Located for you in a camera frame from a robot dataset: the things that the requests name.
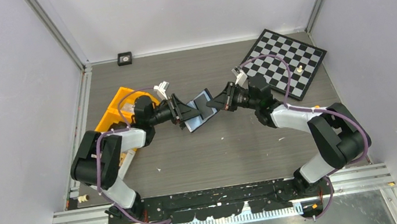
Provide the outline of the black leather card holder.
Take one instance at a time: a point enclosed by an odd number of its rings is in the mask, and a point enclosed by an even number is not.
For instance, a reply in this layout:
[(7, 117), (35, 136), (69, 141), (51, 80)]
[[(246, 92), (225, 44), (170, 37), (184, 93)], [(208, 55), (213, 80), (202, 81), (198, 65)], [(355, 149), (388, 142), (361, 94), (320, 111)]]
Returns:
[(180, 128), (187, 128), (189, 132), (193, 133), (216, 115), (218, 110), (206, 105), (210, 100), (212, 100), (212, 98), (211, 92), (208, 89), (204, 89), (194, 99), (189, 101), (187, 105), (191, 108), (197, 109), (200, 114), (197, 117), (193, 117), (181, 123)]

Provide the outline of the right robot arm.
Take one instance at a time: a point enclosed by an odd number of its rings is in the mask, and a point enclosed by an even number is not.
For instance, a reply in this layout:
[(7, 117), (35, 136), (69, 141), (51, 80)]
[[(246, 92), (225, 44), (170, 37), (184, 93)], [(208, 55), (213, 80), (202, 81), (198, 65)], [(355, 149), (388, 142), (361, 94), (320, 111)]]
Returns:
[(296, 194), (311, 196), (318, 181), (365, 158), (371, 139), (344, 104), (307, 108), (281, 102), (260, 76), (249, 78), (247, 86), (228, 82), (206, 105), (224, 111), (252, 109), (262, 125), (311, 134), (318, 153), (294, 172), (291, 183)]

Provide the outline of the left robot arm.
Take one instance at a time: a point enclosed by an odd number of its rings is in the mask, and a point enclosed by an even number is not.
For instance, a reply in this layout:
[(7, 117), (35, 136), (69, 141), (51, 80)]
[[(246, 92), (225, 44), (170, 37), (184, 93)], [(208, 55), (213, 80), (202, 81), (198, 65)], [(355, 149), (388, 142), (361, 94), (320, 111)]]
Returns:
[(113, 206), (109, 213), (128, 222), (139, 222), (144, 213), (140, 194), (129, 188), (119, 176), (120, 156), (123, 152), (148, 146), (156, 125), (171, 121), (183, 124), (200, 115), (200, 110), (171, 95), (155, 104), (147, 95), (137, 97), (130, 126), (107, 132), (86, 131), (71, 163), (73, 180), (95, 187)]

